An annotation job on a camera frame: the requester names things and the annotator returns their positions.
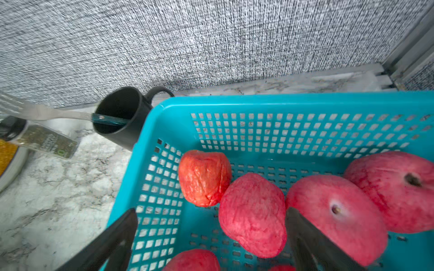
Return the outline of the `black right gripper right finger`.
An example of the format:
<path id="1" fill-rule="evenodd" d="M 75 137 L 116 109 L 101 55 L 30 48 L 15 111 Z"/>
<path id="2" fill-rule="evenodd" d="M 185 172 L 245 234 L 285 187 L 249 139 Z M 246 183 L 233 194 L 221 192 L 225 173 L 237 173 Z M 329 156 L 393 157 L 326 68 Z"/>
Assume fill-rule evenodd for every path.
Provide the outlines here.
<path id="1" fill-rule="evenodd" d="M 285 226 L 298 271 L 365 271 L 295 208 L 288 208 Z"/>

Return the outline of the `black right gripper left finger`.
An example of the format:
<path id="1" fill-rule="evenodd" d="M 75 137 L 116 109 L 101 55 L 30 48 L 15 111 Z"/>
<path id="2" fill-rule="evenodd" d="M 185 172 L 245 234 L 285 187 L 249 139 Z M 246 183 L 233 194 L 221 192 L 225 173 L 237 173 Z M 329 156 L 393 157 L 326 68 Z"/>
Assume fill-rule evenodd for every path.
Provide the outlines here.
<path id="1" fill-rule="evenodd" d="M 130 208 L 58 270 L 99 271 L 101 268 L 106 271 L 127 270 L 137 226 L 136 210 Z"/>

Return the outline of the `pink red apple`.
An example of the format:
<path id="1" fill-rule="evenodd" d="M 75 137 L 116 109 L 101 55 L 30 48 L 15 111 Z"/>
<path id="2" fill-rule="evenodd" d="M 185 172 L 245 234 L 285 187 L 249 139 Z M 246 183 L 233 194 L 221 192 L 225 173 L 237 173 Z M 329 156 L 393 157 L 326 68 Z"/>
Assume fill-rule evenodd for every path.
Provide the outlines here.
<path id="1" fill-rule="evenodd" d="M 433 230 L 433 162 L 399 151 L 372 154 L 351 162 L 344 178 L 378 207 L 388 231 L 413 234 Z"/>
<path id="2" fill-rule="evenodd" d="M 304 177 L 290 187 L 285 202 L 362 266 L 372 264 L 387 247 L 381 212 L 358 186 L 342 177 Z"/>
<path id="3" fill-rule="evenodd" d="M 177 254 L 163 271 L 220 271 L 220 264 L 211 251 L 194 249 Z"/>

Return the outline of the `teal plastic basket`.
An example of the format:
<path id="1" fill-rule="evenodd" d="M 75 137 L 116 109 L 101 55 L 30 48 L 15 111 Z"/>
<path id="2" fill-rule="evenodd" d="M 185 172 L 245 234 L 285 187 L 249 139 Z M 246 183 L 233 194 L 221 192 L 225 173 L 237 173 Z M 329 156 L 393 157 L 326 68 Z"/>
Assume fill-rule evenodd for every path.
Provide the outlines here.
<path id="1" fill-rule="evenodd" d="M 261 259 L 228 238 L 218 206 L 200 208 L 181 192 L 189 150 L 222 152 L 232 177 L 257 173 L 283 192 L 311 175 L 342 175 L 357 158 L 403 151 L 434 158 L 432 91 L 170 98 L 148 115 L 109 223 L 135 209 L 130 271 L 160 271 L 178 253 L 212 251 L 224 271 L 293 264 L 286 247 Z"/>

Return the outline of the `patterned plate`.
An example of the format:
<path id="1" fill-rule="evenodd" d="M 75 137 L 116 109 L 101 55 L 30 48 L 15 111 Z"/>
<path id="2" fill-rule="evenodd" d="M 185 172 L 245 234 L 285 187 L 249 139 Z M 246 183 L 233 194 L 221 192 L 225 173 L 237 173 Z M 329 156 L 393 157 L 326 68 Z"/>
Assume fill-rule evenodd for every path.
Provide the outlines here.
<path id="1" fill-rule="evenodd" d="M 22 171 L 29 156 L 29 150 L 19 147 L 5 172 L 1 174 L 1 192 L 3 192 Z"/>

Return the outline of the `glass herb spice jar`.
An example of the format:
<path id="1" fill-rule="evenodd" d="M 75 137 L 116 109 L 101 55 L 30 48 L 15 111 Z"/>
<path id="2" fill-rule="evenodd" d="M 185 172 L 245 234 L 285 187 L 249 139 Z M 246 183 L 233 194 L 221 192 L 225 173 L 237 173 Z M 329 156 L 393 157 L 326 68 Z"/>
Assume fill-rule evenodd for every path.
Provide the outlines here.
<path id="1" fill-rule="evenodd" d="M 79 146 L 78 141 L 47 126 L 14 116 L 1 120 L 1 139 L 62 159 L 71 159 Z"/>

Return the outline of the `yellow food on plate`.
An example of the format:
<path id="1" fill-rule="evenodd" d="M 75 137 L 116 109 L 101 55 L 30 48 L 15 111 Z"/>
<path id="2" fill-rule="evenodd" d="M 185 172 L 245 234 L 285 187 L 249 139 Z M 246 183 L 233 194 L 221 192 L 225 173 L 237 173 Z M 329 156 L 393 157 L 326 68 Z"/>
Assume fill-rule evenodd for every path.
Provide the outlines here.
<path id="1" fill-rule="evenodd" d="M 17 145 L 0 140 L 0 176 L 5 173 L 17 150 Z"/>

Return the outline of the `black cylindrical cup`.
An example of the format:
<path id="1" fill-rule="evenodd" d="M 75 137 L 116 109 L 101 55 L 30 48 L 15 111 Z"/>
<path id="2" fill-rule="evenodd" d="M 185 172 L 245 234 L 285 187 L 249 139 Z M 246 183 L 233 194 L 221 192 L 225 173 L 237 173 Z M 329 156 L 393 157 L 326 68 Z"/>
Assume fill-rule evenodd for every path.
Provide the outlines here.
<path id="1" fill-rule="evenodd" d="M 139 140 L 146 118 L 153 109 L 152 100 L 158 93 L 166 93 L 170 97 L 174 96 L 172 91 L 162 86 L 153 87 L 146 94 L 142 94 L 139 89 L 132 86 L 112 92 L 102 100 L 95 114 L 124 119 L 126 123 L 110 125 L 94 122 L 93 129 L 99 135 L 124 149 L 133 150 L 134 145 Z"/>

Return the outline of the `metal fork in cup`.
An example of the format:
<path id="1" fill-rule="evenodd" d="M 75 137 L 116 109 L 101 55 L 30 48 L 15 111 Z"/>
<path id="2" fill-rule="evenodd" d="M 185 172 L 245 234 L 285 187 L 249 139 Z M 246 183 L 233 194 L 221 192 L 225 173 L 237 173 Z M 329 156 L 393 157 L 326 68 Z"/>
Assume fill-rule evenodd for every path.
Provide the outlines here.
<path id="1" fill-rule="evenodd" d="M 37 105 L 24 99 L 17 98 L 1 91 L 1 112 L 32 121 L 46 121 L 52 119 L 78 119 L 105 125 L 124 126 L 129 120 L 119 117 L 85 113 L 78 111 L 65 111 Z"/>

